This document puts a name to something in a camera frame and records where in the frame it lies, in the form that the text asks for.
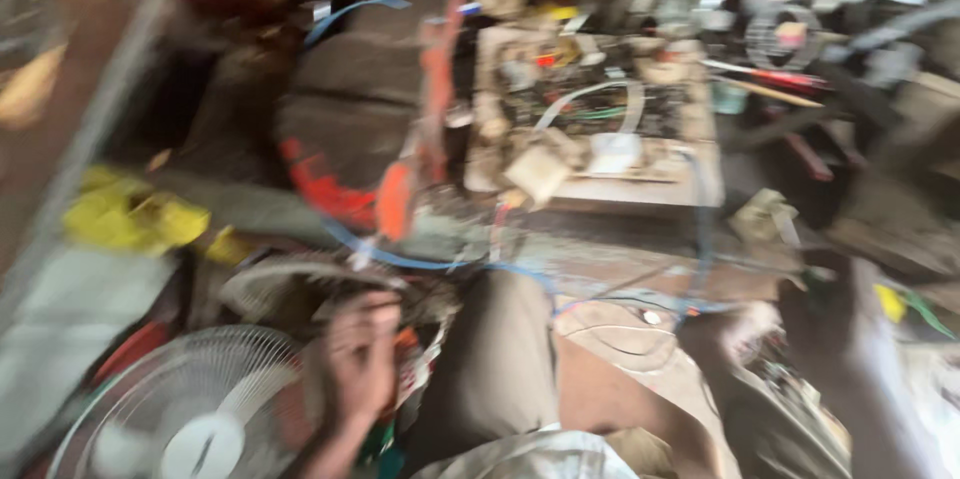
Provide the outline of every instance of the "red tool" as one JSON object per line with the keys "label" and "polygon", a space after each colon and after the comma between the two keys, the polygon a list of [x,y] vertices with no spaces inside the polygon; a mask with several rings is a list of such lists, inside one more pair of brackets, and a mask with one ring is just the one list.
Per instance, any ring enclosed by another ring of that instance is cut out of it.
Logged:
{"label": "red tool", "polygon": [[414,198],[421,185],[447,180],[444,129],[453,100],[453,52],[464,20],[466,0],[447,0],[442,19],[420,25],[420,67],[423,68],[423,104],[399,157],[387,167],[376,193],[376,227],[391,241],[406,236],[413,220]]}
{"label": "red tool", "polygon": [[764,81],[780,87],[797,89],[805,93],[822,91],[830,88],[826,80],[815,75],[783,72],[778,70],[765,70],[761,68],[740,67],[738,65],[732,65],[722,61],[714,61],[713,59],[702,59],[700,62],[707,67],[728,72],[749,74],[758,81]]}

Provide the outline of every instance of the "electrical cable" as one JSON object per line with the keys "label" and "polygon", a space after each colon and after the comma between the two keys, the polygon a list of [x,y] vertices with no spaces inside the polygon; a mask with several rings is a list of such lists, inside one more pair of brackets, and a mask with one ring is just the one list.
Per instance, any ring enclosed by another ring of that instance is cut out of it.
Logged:
{"label": "electrical cable", "polygon": [[648,301],[645,299],[639,299],[635,297],[608,297],[606,294],[623,289],[627,286],[637,284],[651,277],[659,275],[667,269],[667,265],[664,267],[658,267],[651,271],[648,271],[645,274],[642,274],[639,277],[636,277],[624,284],[620,284],[611,289],[605,290],[600,293],[600,296],[594,295],[589,299],[581,299],[579,301],[573,301],[566,303],[565,305],[554,309],[554,318],[559,315],[568,312],[570,309],[588,302],[613,302],[617,304],[630,304],[630,303],[639,303],[654,306],[660,310],[666,312],[672,312],[678,316],[678,326],[682,325],[684,320],[687,318],[688,313],[696,311],[699,313],[714,313],[714,312],[724,312],[730,310],[731,305],[728,303],[715,303],[713,301],[706,301],[702,299],[693,299],[694,294],[701,292],[706,283],[707,276],[710,274],[711,265],[714,263],[714,249],[713,249],[713,222],[711,221],[711,208],[707,205],[707,184],[706,179],[704,178],[703,170],[700,166],[700,161],[697,160],[695,156],[688,152],[681,153],[683,157],[690,163],[690,167],[693,171],[694,182],[696,183],[696,228],[697,228],[697,271],[694,273],[693,278],[690,279],[690,286],[687,287],[686,292],[683,294],[683,297],[671,297],[673,301],[679,303],[678,308],[669,308],[662,304]]}
{"label": "electrical cable", "polygon": [[712,411],[714,416],[717,418],[722,419],[722,417],[720,417],[720,411],[717,410],[717,404],[714,400],[714,395],[707,391],[707,378],[704,377],[702,372],[700,373],[700,391],[703,393],[703,400],[706,401],[706,407],[709,409],[709,411]]}
{"label": "electrical cable", "polygon": [[[577,313],[571,312],[570,315],[573,316],[573,318],[582,326],[582,328],[581,328],[581,329],[578,329],[578,330],[576,330],[576,331],[573,331],[572,333],[567,333],[566,335],[563,335],[564,337],[570,337],[571,335],[574,335],[574,334],[577,334],[577,333],[580,333],[580,332],[583,332],[583,331],[592,330],[592,329],[591,329],[591,326],[588,326],[587,323],[586,323],[585,321],[583,321],[582,317],[580,317],[579,315],[577,315]],[[592,326],[592,327],[593,327],[593,328],[600,328],[599,325],[594,325],[594,326]],[[632,325],[604,325],[604,327],[625,327],[625,328],[631,328],[631,327],[632,327],[632,328],[634,328],[634,329],[651,329],[651,330],[655,330],[655,331],[660,331],[660,332],[666,333],[666,334],[668,334],[668,335],[670,335],[670,336],[673,335],[672,332],[667,331],[666,329],[661,329],[661,328],[659,328],[659,327],[636,327],[636,326],[632,326]],[[620,353],[624,353],[624,354],[626,354],[626,355],[632,355],[633,357],[647,357],[647,356],[653,355],[654,353],[657,353],[657,351],[660,350],[660,348],[662,348],[663,345],[664,345],[667,341],[671,340],[670,337],[664,337],[664,338],[661,338],[661,339],[657,340],[656,342],[654,342],[654,345],[650,346],[650,348],[647,349],[646,351],[631,351],[631,350],[629,350],[629,349],[623,349],[622,347],[619,347],[619,346],[617,346],[617,345],[614,345],[614,344],[606,341],[606,339],[601,338],[600,335],[593,335],[593,338],[596,339],[597,341],[599,341],[600,344],[606,346],[606,347],[609,348],[609,349],[612,349],[612,350],[615,350],[615,351],[619,351]]]}
{"label": "electrical cable", "polygon": [[[580,321],[579,316],[577,316],[575,313],[574,313],[574,317],[576,317],[577,320]],[[660,327],[637,327],[633,325],[620,325],[616,323],[601,323],[599,325],[590,325],[586,327],[581,327],[580,329],[575,329],[562,336],[566,338],[570,338],[574,335],[594,331],[596,329],[628,329],[630,331],[651,331],[651,332],[663,333],[667,335],[666,337],[657,340],[652,346],[650,346],[648,350],[644,352],[626,350],[607,342],[605,339],[600,338],[598,335],[593,336],[597,341],[599,341],[601,344],[603,344],[607,348],[618,351],[620,353],[625,353],[627,355],[632,355],[634,357],[648,357],[650,355],[653,355],[658,351],[660,351],[660,349],[664,346],[664,343],[675,340],[675,338],[671,338],[674,336],[672,332],[667,331],[666,329],[661,329]],[[666,369],[666,367],[670,363],[672,363],[674,356],[677,354],[677,348],[678,348],[678,345],[674,344],[674,347],[670,349],[670,352],[667,355],[666,359],[656,368],[638,370],[638,369],[626,368],[619,364],[615,364],[615,366],[624,372],[631,373],[634,375],[657,375],[663,372]]]}
{"label": "electrical cable", "polygon": [[554,103],[550,104],[550,107],[543,112],[543,115],[536,122],[536,125],[534,125],[534,130],[544,130],[547,127],[550,127],[550,124],[553,123],[553,120],[556,119],[557,116],[560,115],[560,112],[563,111],[567,105],[572,103],[574,99],[582,97],[587,93],[593,93],[609,87],[627,88],[627,112],[623,117],[623,124],[620,125],[620,130],[618,132],[621,134],[633,134],[641,123],[643,106],[646,102],[646,94],[643,89],[643,84],[640,81],[632,79],[605,81],[604,83],[598,83],[596,85],[584,87],[583,89],[579,89],[561,96]]}
{"label": "electrical cable", "polygon": [[354,10],[356,7],[363,7],[365,5],[382,5],[384,7],[400,10],[402,8],[410,7],[411,3],[410,1],[406,0],[358,0],[357,2],[354,2],[354,4],[345,6],[333,14],[322,18],[320,21],[317,21],[317,24],[310,29],[310,32],[307,33],[306,38],[303,39],[303,47],[308,49],[317,44],[317,42],[320,40],[320,37],[324,36],[324,33],[327,32],[327,30],[330,29],[330,26],[339,20],[341,16],[347,14],[351,10]]}
{"label": "electrical cable", "polygon": [[[456,269],[470,264],[477,263],[479,260],[467,261],[467,262],[426,262],[422,260],[414,260],[410,258],[404,258],[403,256],[398,256],[391,252],[385,250],[380,250],[371,244],[367,244],[363,239],[355,236],[354,233],[345,228],[340,222],[338,222],[333,216],[327,215],[325,213],[319,213],[319,221],[323,228],[329,233],[334,239],[343,244],[345,247],[351,251],[357,252],[361,255],[369,256],[370,258],[383,262],[385,264],[390,264],[397,267],[407,268],[407,269],[420,269],[426,271],[442,271],[448,269]],[[517,275],[522,275],[525,277],[534,278],[537,282],[543,286],[543,289],[546,290],[547,295],[551,298],[554,298],[560,294],[560,291],[554,286],[553,282],[546,277],[546,275],[535,272],[519,265],[506,264],[502,262],[494,262],[485,264],[485,267],[488,269],[508,271]]]}

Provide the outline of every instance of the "blue wire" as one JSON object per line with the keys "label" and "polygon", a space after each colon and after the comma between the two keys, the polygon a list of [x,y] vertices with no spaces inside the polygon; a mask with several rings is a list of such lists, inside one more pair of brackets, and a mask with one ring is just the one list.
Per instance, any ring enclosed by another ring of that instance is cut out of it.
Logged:
{"label": "blue wire", "polygon": [[707,185],[703,177],[703,170],[700,167],[700,161],[692,154],[682,153],[683,157],[690,163],[693,169],[693,176],[696,181],[696,221],[697,221],[697,272],[690,281],[690,286],[683,293],[683,297],[676,297],[675,301],[679,303],[679,308],[667,308],[666,306],[638,299],[635,297],[591,297],[566,303],[565,305],[554,309],[554,318],[558,317],[575,306],[590,302],[609,302],[609,301],[634,301],[640,304],[652,305],[667,312],[673,312],[677,315],[677,327],[680,327],[687,320],[687,312],[694,308],[702,313],[724,312],[732,307],[726,303],[715,303],[700,299],[691,299],[694,290],[702,290],[707,283],[707,276],[710,274],[711,265],[714,263],[713,249],[713,221],[711,220],[710,207],[707,205]]}
{"label": "blue wire", "polygon": [[[404,258],[403,256],[398,256],[397,254],[392,254],[390,252],[380,250],[374,246],[371,246],[355,236],[354,233],[345,228],[340,222],[330,215],[320,213],[319,221],[323,225],[323,228],[329,233],[334,239],[344,244],[348,249],[359,252],[362,254],[368,255],[370,258],[383,262],[385,264],[390,264],[397,267],[408,268],[408,269],[421,269],[427,271],[442,271],[448,269],[456,269],[463,267],[474,262],[425,262],[421,260],[413,260],[410,258]],[[533,270],[523,268],[519,265],[506,264],[503,262],[492,262],[485,264],[484,267],[487,269],[493,270],[502,270],[514,273],[517,275],[522,275],[525,277],[532,277],[540,285],[543,286],[543,289],[546,290],[547,294],[552,299],[554,296],[557,296],[560,291],[554,286],[553,282],[547,278],[546,275],[535,272]]]}
{"label": "blue wire", "polygon": [[317,21],[317,24],[310,29],[310,32],[307,33],[306,38],[303,39],[303,47],[310,48],[314,44],[317,44],[317,41],[320,40],[320,37],[324,36],[324,33],[327,32],[330,26],[340,19],[341,16],[347,14],[351,10],[354,10],[356,7],[363,7],[365,5],[382,5],[384,7],[400,10],[402,8],[410,7],[410,2],[406,0],[358,0],[357,2],[354,2],[354,4],[343,7],[326,18]]}

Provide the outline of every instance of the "gray pants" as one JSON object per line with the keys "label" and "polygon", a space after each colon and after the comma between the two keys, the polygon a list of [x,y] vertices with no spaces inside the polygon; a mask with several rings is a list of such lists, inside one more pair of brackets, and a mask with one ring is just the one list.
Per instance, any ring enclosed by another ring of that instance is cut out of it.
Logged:
{"label": "gray pants", "polygon": [[[463,299],[423,394],[401,479],[488,442],[559,422],[552,310],[530,277],[481,275]],[[744,368],[729,376],[738,398],[721,414],[745,478],[850,477],[845,450],[816,426],[809,409],[772,393]]]}

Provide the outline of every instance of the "fan blade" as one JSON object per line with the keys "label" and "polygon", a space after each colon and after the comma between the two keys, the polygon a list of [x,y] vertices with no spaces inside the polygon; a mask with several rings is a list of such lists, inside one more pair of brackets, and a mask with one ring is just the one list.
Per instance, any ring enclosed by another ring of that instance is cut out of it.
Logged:
{"label": "fan blade", "polygon": [[259,368],[230,390],[217,411],[232,414],[241,424],[247,424],[264,404],[300,377],[300,373],[287,364]]}

